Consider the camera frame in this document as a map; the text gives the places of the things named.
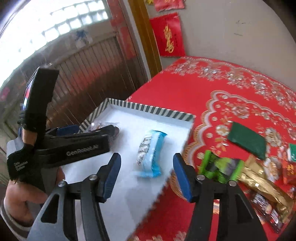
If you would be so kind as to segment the person's left hand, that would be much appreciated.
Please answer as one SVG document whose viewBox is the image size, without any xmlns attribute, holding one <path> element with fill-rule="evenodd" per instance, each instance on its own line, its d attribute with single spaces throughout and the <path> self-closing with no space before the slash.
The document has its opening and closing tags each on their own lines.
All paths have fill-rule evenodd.
<svg viewBox="0 0 296 241">
<path fill-rule="evenodd" d="M 6 188 L 4 208 L 21 226 L 29 227 L 34 218 L 27 202 L 44 204 L 48 195 L 37 187 L 20 181 L 10 180 Z"/>
</svg>

